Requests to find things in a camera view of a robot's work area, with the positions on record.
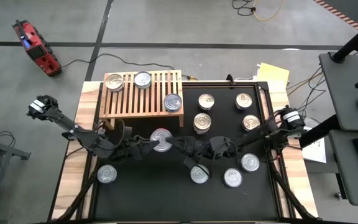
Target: tin can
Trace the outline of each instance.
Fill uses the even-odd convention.
[[[160,141],[160,144],[156,145],[154,150],[157,152],[167,152],[172,147],[172,144],[166,142],[166,138],[172,138],[171,132],[163,128],[156,129],[150,136],[150,140]]]
[[[210,110],[214,105],[214,102],[215,102],[214,97],[209,94],[202,94],[198,98],[198,105],[203,110]]]
[[[124,79],[121,75],[111,74],[104,82],[106,87],[113,92],[121,91],[124,88]]]
[[[194,117],[193,127],[197,134],[204,134],[211,127],[211,117],[208,114],[199,113]]]
[[[253,172],[259,168],[259,159],[252,153],[247,153],[241,158],[241,166],[247,172]]]
[[[108,184],[117,178],[117,170],[112,165],[101,166],[98,170],[98,180],[102,184]]]
[[[209,175],[209,170],[201,165],[198,164],[198,166],[193,166],[193,168],[191,168],[190,171],[190,177],[191,179],[194,181],[194,183],[196,184],[203,184],[208,180],[208,175]]]
[[[178,94],[168,94],[164,98],[164,107],[168,112],[176,112],[181,108],[181,98]]]
[[[223,181],[228,187],[240,186],[242,182],[240,171],[235,168],[229,168],[223,175]]]
[[[246,110],[252,104],[252,98],[247,93],[240,93],[236,97],[236,106],[240,110]]]
[[[254,115],[247,115],[245,116],[245,118],[242,120],[242,127],[246,130],[246,131],[250,131],[256,127],[258,127],[260,125],[260,121],[259,118],[257,118]]]
[[[134,78],[137,88],[146,89],[150,87],[152,76],[148,72],[138,72]]]

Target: wooden table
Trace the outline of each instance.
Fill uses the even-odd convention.
[[[283,80],[275,80],[268,82],[270,98],[272,101],[273,110],[282,109],[285,105],[289,105],[288,96],[285,91],[285,82]],[[81,92],[80,102],[78,104],[77,113],[75,116],[75,122],[85,129],[92,129],[94,120],[94,114],[96,110],[96,103],[99,95],[100,82],[84,82]],[[262,104],[264,109],[265,119],[269,116],[267,111],[266,97],[261,91]],[[299,147],[299,142],[294,139],[290,139],[292,146]],[[78,149],[80,145],[77,142],[71,142],[68,145],[67,153]],[[81,183],[83,180],[83,174],[85,171],[85,161],[87,152],[85,150],[76,152],[66,159],[60,181],[58,183],[58,192],[56,201],[53,207],[52,219],[58,218],[62,215],[67,207],[72,203],[76,195],[81,189]],[[313,193],[311,191],[308,174],[306,172],[305,163],[303,161],[302,152],[298,149],[292,149],[286,147],[283,150],[283,158],[285,161],[285,168],[287,170],[287,176],[292,192],[296,195],[302,205],[315,217],[318,216],[316,205],[314,204]],[[93,165],[90,172],[93,170],[94,162],[96,158],[93,158]],[[86,218],[90,209],[90,189],[85,198],[85,204],[83,207],[83,216]],[[283,212],[288,217],[288,208],[285,195],[280,188],[280,199],[282,202]]]

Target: black table surface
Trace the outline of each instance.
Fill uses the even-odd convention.
[[[242,92],[254,99],[247,111],[235,106],[236,96]],[[193,118],[204,112],[198,106],[198,97],[203,93],[212,94],[215,104],[206,112],[212,119],[210,130],[197,135]],[[168,129],[174,137],[196,136],[200,141],[213,136],[236,137],[245,133],[241,129],[245,115],[260,117],[254,96],[255,88],[185,88],[183,128],[179,128],[176,117],[133,118],[125,122],[133,127],[133,134],[147,138],[157,128]],[[152,151],[141,161],[116,164],[117,179],[111,184],[98,184],[95,217],[117,222],[277,220],[263,141],[247,146],[245,152],[259,157],[257,171],[243,171],[235,159],[219,159],[214,163],[213,178],[205,184],[192,182],[190,170],[183,164],[186,157],[174,147],[163,153]],[[211,170],[210,161],[200,163]],[[224,185],[223,174],[228,168],[240,170],[239,187]]]
[[[358,131],[358,55],[348,55],[335,63],[328,54],[319,56],[321,67],[342,130]]]
[[[358,154],[352,142],[358,138],[358,132],[332,130],[328,136],[346,196],[352,205],[358,205]]]

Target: wooden board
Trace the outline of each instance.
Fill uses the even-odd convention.
[[[100,82],[84,82],[83,91],[78,105],[75,121],[82,125],[84,128],[91,129],[94,119],[94,113],[96,108],[96,102],[98,99],[98,90]],[[269,82],[270,97],[272,99],[273,110],[282,109],[285,105],[288,105],[288,97],[285,91],[283,82]],[[267,112],[267,102],[264,99],[264,112]],[[292,146],[299,147],[299,142],[296,140],[290,140]],[[76,149],[78,143],[72,142],[69,145],[68,152]],[[285,167],[287,170],[288,180],[290,182],[290,188],[302,203],[303,206],[312,215],[318,216],[316,205],[314,204],[313,193],[311,191],[308,174],[306,172],[305,163],[303,161],[302,152],[297,149],[286,147],[283,151],[283,158],[285,161]],[[77,193],[80,191],[81,182],[83,178],[84,165],[86,160],[85,151],[77,152],[71,155],[63,167],[63,174],[60,179],[60,185],[58,188],[58,195],[55,206],[53,208],[52,218],[58,218],[66,210],[74,200]],[[84,206],[84,218],[88,214],[90,191],[86,197],[86,203]],[[288,216],[287,202],[285,196],[280,191],[280,199],[282,201],[282,207],[285,214]]]
[[[139,118],[151,116],[183,116],[183,106],[177,112],[168,112],[164,107],[164,99],[168,94],[178,94],[183,99],[181,70],[148,71],[151,84],[148,89],[137,88],[134,83],[138,72],[117,72],[104,74],[104,80],[111,74],[123,77],[124,89],[112,92],[103,86],[100,119]]]

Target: black tray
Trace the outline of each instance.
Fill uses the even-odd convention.
[[[264,120],[257,83],[237,86],[183,83],[183,86],[184,128],[179,128],[176,117],[125,119],[126,126],[133,127],[132,134],[149,138],[155,129],[165,128],[175,137],[196,136],[207,141],[213,136],[233,138],[245,134],[241,121],[247,114]],[[198,97],[203,93],[213,95],[215,104],[206,112],[212,119],[210,130],[197,135],[193,118],[205,113],[198,106]],[[253,99],[247,111],[235,106],[240,93],[247,93]],[[190,170],[183,164],[186,157],[175,148],[164,153],[152,151],[141,161],[115,164],[117,179],[111,184],[96,184],[90,215],[97,220],[116,222],[275,221],[282,211],[266,163],[264,142],[246,146],[245,152],[259,157],[257,171],[244,172],[235,159],[220,159],[214,163],[213,178],[201,185],[191,181]],[[209,161],[201,163],[209,167]],[[242,173],[243,181],[238,188],[231,189],[223,183],[224,171],[230,167]]]

